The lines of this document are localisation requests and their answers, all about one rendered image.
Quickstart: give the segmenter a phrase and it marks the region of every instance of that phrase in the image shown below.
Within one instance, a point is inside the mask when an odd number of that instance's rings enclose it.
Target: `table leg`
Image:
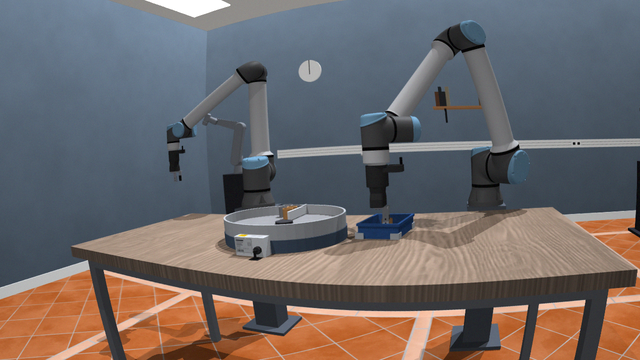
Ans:
[[[242,327],[244,330],[285,336],[302,320],[302,316],[289,316],[286,305],[254,301],[253,312],[255,318]]]
[[[113,360],[126,360],[124,348],[118,333],[118,325],[113,316],[113,308],[111,307],[111,299],[109,299],[109,291],[107,290],[107,281],[104,278],[104,270],[97,268],[89,262],[89,271],[93,281],[93,290],[95,291],[95,300],[98,302],[98,310],[102,318],[102,326],[107,336],[111,357]]]
[[[218,318],[216,317],[216,307],[213,304],[213,294],[202,292],[202,305],[204,313],[207,316],[207,325],[209,326],[209,337],[211,341],[217,343],[222,340],[220,336],[220,328],[218,327]]]
[[[493,308],[467,309],[464,326],[451,331],[449,351],[500,350],[498,324],[491,323]]]
[[[598,290],[593,298],[585,301],[575,360],[595,360],[596,358],[604,313],[607,308],[608,292],[607,289]]]
[[[520,348],[520,360],[529,360],[533,346],[533,334],[536,331],[539,304],[531,304],[527,309],[527,322],[524,324],[524,336]]]

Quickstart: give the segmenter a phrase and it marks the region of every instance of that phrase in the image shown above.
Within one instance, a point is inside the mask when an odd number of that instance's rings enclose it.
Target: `ceiling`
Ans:
[[[190,17],[144,0],[111,1],[209,31],[270,13],[343,0],[225,0],[231,6],[198,17]]]

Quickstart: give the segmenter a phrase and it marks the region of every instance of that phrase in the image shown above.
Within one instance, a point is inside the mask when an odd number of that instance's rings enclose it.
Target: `wooden tabletop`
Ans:
[[[416,214],[400,240],[348,238],[260,261],[225,244],[224,215],[190,214],[71,247],[72,255],[232,291],[341,302],[440,302],[635,286],[637,269],[554,208]]]

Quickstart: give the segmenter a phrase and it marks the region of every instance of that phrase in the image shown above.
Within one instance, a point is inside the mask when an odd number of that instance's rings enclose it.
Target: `circular bowl feeder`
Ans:
[[[239,234],[268,235],[272,254],[288,254],[329,247],[347,238],[347,211],[339,206],[307,204],[306,212],[291,224],[277,224],[280,208],[236,211],[225,216],[225,242],[236,248]]]

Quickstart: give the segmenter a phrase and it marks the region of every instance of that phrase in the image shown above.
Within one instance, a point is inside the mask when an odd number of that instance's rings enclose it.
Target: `blue joint cap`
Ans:
[[[182,125],[181,122],[176,122],[175,124],[171,125],[171,132],[175,137],[181,138],[182,135],[184,135],[184,125]]]
[[[471,157],[473,158],[475,154],[479,152],[483,152],[488,149],[491,149],[491,147],[490,146],[474,147],[473,149],[471,149]]]
[[[252,156],[251,158],[242,159],[242,168],[247,170],[255,170],[267,165],[269,165],[269,158],[266,156]]]
[[[486,40],[486,35],[482,26],[475,21],[467,20],[460,23],[460,30],[469,41],[474,44],[482,45]]]
[[[365,127],[371,124],[375,124],[380,120],[387,117],[387,113],[373,113],[365,114],[360,117],[360,127]]]
[[[529,155],[522,150],[516,151],[509,161],[507,180],[509,184],[520,184],[529,175]]]
[[[422,135],[422,126],[420,126],[420,121],[415,116],[411,117],[413,120],[413,142],[420,140],[420,135]]]

